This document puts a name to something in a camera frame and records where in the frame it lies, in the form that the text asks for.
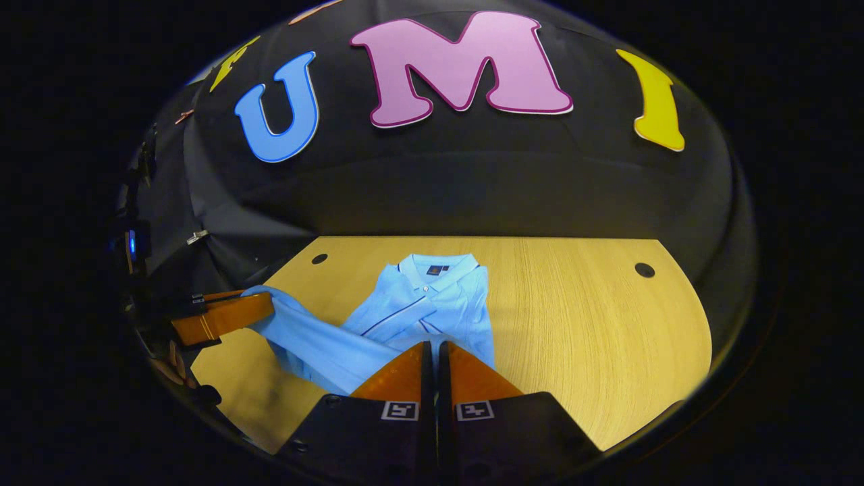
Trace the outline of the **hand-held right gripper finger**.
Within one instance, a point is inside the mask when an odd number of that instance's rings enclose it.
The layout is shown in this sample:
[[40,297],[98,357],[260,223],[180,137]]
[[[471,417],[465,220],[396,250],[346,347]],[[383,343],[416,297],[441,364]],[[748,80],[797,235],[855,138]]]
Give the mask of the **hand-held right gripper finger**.
[[320,484],[432,485],[435,378],[428,342],[349,395],[326,394],[277,453]]
[[437,462],[445,485],[552,485],[601,450],[551,393],[524,393],[453,342],[440,346]]

